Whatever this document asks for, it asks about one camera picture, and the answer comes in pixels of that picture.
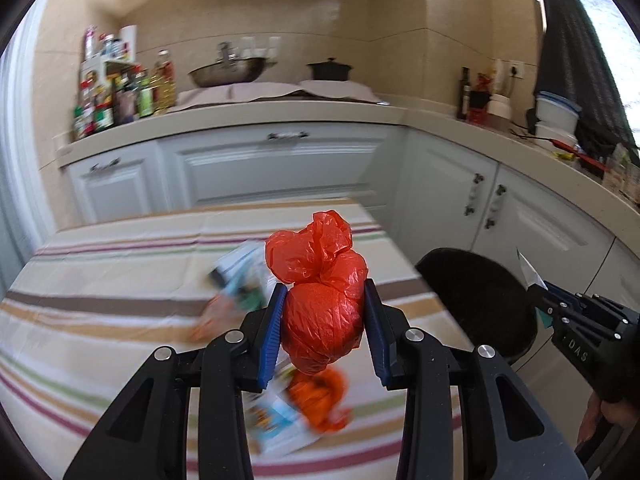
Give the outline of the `person's right hand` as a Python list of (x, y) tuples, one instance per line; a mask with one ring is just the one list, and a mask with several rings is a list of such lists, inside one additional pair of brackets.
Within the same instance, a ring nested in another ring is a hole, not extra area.
[(590, 440), (602, 419), (623, 430), (631, 430), (639, 420), (639, 410), (626, 401), (608, 403), (601, 400), (595, 391), (591, 393), (587, 408), (580, 423), (577, 444), (581, 445)]

